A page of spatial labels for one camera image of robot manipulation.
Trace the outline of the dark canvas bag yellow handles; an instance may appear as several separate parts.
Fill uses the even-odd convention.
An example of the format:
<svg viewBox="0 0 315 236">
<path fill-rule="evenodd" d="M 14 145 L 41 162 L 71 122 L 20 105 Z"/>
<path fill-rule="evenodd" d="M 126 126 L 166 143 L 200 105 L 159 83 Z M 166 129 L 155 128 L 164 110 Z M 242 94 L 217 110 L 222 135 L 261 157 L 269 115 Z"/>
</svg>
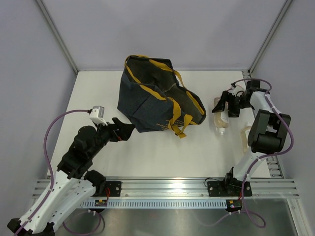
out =
<svg viewBox="0 0 315 236">
<path fill-rule="evenodd" d="M 138 132 L 185 129 L 206 118 L 201 99 L 187 89 L 171 60 L 130 55 L 125 59 L 117 109 Z"/>
</svg>

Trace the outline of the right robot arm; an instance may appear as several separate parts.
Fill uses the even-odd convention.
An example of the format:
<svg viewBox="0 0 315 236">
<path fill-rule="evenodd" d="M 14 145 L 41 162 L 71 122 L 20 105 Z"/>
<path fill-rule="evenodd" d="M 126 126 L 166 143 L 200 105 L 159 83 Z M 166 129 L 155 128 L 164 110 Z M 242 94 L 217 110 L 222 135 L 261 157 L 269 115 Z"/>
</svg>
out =
<svg viewBox="0 0 315 236">
<path fill-rule="evenodd" d="M 258 166 L 267 157 L 282 155 L 289 129 L 290 115 L 282 113 L 271 100 L 272 87 L 262 88 L 261 79 L 245 79 L 245 89 L 237 86 L 222 92 L 220 100 L 212 113 L 228 112 L 229 118 L 237 118 L 242 109 L 251 108 L 254 121 L 248 134 L 248 150 L 239 163 L 226 173 L 223 180 L 206 182 L 211 197 L 249 197 L 252 196 L 250 179 Z"/>
</svg>

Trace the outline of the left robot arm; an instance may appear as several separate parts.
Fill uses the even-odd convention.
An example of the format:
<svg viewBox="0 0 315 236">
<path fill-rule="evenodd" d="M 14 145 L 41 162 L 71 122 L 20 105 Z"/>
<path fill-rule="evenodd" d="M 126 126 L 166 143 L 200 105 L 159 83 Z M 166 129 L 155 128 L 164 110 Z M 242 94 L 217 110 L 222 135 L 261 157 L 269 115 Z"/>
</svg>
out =
<svg viewBox="0 0 315 236">
<path fill-rule="evenodd" d="M 113 118 L 113 123 L 83 126 L 57 165 L 51 183 L 35 204 L 7 227 L 16 236 L 53 236 L 62 223 L 86 199 L 106 190 L 106 177 L 89 168 L 108 142 L 127 141 L 133 124 Z"/>
</svg>

